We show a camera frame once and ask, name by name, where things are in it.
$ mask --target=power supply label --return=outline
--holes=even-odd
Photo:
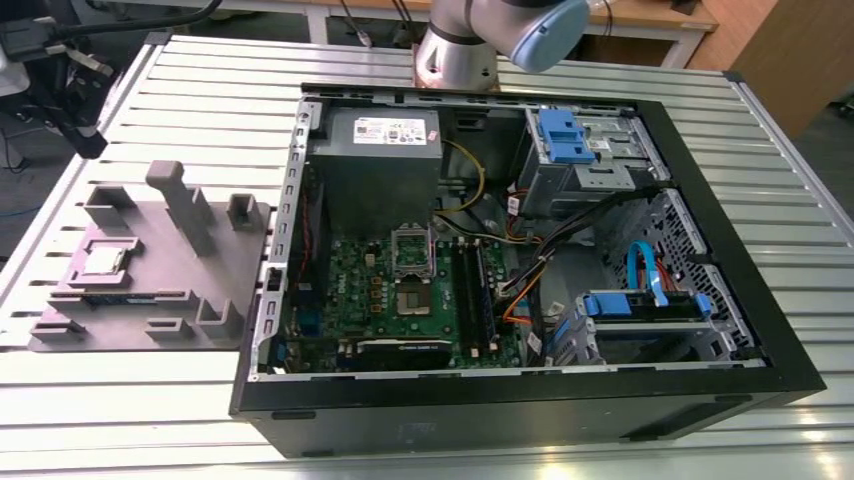
[[[371,145],[427,145],[427,125],[417,118],[357,118],[352,143]]]

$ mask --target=table leg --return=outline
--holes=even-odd
[[[701,30],[683,30],[679,34],[679,40],[675,41],[661,67],[664,68],[684,68],[693,56],[699,42],[703,40],[705,32]]]
[[[329,36],[325,27],[325,19],[329,9],[317,5],[305,5],[305,19],[308,20],[308,39],[310,43],[328,45]]]

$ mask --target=motherboard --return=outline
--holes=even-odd
[[[392,370],[519,366],[519,334],[496,325],[488,295],[508,273],[500,243],[412,233],[332,241],[325,304],[290,313],[292,370],[363,370],[365,349]]]

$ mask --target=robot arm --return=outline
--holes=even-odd
[[[433,0],[415,57],[420,86],[488,90],[497,51],[528,72],[552,67],[580,40],[600,0]]]

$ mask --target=cable connector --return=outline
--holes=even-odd
[[[65,51],[62,44],[50,41],[53,18],[28,18],[0,23],[0,48],[12,62],[40,60]]]
[[[371,39],[371,36],[367,34],[364,30],[361,29],[356,30],[356,37],[359,37],[359,41],[361,42],[361,45],[364,45],[368,48],[373,46],[373,40]]]

